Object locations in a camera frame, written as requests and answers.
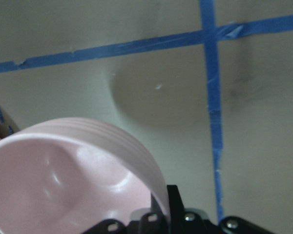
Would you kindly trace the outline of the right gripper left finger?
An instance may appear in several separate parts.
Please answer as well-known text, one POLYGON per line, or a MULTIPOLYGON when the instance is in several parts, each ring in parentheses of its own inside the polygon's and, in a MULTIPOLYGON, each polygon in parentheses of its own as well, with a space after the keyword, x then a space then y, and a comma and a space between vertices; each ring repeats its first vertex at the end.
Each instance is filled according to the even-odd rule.
POLYGON ((139 220, 132 220, 125 225, 116 219, 105 219, 84 234, 168 234, 166 217, 153 194, 150 196, 150 212, 142 215, 139 220))

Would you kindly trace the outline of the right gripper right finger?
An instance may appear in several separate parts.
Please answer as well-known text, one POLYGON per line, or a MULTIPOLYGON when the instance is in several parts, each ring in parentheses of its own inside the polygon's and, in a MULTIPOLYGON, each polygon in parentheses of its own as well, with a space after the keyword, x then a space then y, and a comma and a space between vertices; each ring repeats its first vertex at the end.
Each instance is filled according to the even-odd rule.
POLYGON ((227 216, 219 223, 210 221, 199 209, 185 208, 176 185, 167 185, 171 234, 272 234, 263 227, 237 216, 227 216))

